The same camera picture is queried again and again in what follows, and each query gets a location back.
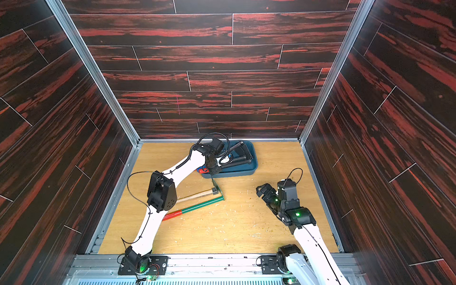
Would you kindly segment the green handle red tip hoe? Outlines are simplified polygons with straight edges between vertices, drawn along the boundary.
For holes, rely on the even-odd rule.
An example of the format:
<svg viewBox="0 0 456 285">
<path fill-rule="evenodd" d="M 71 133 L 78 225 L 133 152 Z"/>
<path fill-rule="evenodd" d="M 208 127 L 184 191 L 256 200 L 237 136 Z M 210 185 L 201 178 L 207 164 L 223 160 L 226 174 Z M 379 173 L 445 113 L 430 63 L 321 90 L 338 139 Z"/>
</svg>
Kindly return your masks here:
<svg viewBox="0 0 456 285">
<path fill-rule="evenodd" d="M 178 210 L 178 211 L 167 213 L 167 215 L 163 218 L 163 221 L 176 218 L 176 217 L 181 216 L 183 214 L 189 213 L 191 211 L 196 211 L 198 209 L 204 208 L 204 207 L 212 205 L 212 204 L 216 204 L 216 203 L 221 202 L 221 201 L 224 201 L 224 197 L 223 196 L 217 197 L 217 198 L 208 200 L 206 202 L 199 203 L 199 204 L 196 204 L 196 205 L 193 205 L 193 206 L 190 206 L 190 207 Z"/>
</svg>

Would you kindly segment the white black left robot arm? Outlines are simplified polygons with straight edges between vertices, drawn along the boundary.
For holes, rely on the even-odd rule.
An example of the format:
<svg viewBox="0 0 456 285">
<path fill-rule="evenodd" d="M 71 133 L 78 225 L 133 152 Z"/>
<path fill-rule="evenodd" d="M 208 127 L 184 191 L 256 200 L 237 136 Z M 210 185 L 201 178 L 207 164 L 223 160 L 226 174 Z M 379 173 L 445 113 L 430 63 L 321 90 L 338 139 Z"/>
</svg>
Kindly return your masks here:
<svg viewBox="0 0 456 285">
<path fill-rule="evenodd" d="M 198 141 L 191 146 L 189 155 L 185 159 L 165 171 L 154 171 L 151 174 L 145 203 L 146 214 L 137 237 L 125 250 L 124 267 L 132 268 L 134 274 L 148 273 L 150 267 L 153 266 L 149 255 L 154 239 L 165 215 L 178 200 L 177 186 L 201 166 L 213 168 L 218 172 L 221 169 L 220 160 L 228 155 L 223 152 L 225 147 L 225 144 L 217 138 L 206 143 Z"/>
</svg>

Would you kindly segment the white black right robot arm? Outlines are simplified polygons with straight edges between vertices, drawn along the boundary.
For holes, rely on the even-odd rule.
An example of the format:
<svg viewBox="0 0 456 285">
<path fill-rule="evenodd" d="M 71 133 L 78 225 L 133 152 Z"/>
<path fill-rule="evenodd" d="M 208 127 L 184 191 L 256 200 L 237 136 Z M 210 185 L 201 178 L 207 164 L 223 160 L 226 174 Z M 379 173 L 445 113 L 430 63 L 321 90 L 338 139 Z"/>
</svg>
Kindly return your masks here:
<svg viewBox="0 0 456 285">
<path fill-rule="evenodd" d="M 293 274 L 302 285 L 349 283 L 325 245 L 312 213 L 300 205 L 297 183 L 287 178 L 277 183 L 277 189 L 270 184 L 260 185 L 256 194 L 301 247 L 290 244 L 278 249 L 276 259 L 282 273 Z"/>
</svg>

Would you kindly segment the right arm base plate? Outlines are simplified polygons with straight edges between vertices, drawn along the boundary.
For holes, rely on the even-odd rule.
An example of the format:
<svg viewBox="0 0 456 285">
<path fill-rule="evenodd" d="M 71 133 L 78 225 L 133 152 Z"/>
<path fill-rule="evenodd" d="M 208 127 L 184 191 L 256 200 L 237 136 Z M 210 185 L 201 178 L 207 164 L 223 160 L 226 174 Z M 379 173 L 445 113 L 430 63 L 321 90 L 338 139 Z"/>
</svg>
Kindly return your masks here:
<svg viewBox="0 0 456 285">
<path fill-rule="evenodd" d="M 261 267 L 263 274 L 294 274 L 309 275 L 312 273 L 304 256 L 300 253 L 292 253 L 278 258 L 276 255 L 261 255 L 255 261 Z"/>
</svg>

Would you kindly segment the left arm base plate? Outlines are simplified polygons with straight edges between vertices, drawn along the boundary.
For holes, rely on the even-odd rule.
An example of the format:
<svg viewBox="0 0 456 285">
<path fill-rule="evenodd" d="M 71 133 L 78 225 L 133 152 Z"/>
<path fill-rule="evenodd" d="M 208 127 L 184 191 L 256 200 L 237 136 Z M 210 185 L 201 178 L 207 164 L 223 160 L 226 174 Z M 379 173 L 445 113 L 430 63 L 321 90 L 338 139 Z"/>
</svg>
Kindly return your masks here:
<svg viewBox="0 0 456 285">
<path fill-rule="evenodd" d="M 146 255 L 139 259 L 123 257 L 118 270 L 119 276 L 162 276 L 166 274 L 169 257 Z"/>
</svg>

